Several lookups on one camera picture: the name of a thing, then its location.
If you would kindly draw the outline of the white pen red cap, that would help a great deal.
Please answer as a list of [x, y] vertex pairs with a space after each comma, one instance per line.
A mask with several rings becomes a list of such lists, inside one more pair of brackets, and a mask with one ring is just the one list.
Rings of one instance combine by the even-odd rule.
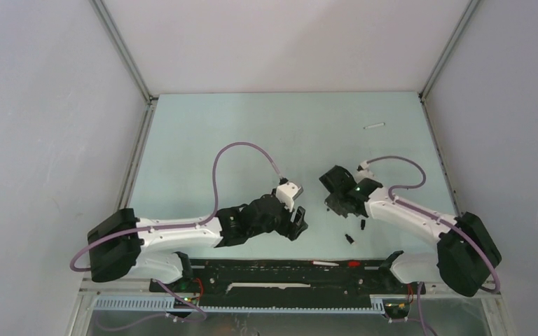
[[319, 261], [319, 260], [313, 260], [311, 261], [312, 265], [316, 266], [322, 266], [322, 267], [360, 267], [361, 263], [356, 260], [350, 260], [350, 261], [338, 261], [338, 262], [328, 262], [328, 261]]

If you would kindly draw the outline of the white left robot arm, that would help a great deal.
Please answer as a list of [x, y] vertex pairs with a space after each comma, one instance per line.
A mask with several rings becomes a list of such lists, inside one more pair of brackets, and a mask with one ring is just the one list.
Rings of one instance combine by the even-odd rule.
[[290, 210], [271, 194], [219, 209], [204, 225], [196, 220], [138, 218], [132, 208], [125, 208], [87, 234], [91, 279], [106, 283], [134, 276], [182, 292], [193, 283], [187, 249], [238, 246], [271, 232], [294, 241], [307, 228], [303, 207]]

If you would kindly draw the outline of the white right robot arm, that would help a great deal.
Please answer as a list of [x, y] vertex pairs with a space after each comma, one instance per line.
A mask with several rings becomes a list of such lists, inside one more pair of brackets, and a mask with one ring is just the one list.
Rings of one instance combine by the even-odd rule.
[[489, 278], [497, 278], [502, 255], [476, 214], [439, 213], [399, 197], [376, 181], [366, 163], [354, 174], [336, 165], [319, 181], [328, 192], [325, 204], [335, 214], [391, 224], [435, 249], [435, 253], [395, 252], [386, 259], [379, 282], [387, 292], [396, 293], [409, 283], [443, 282], [472, 297], [485, 289]]

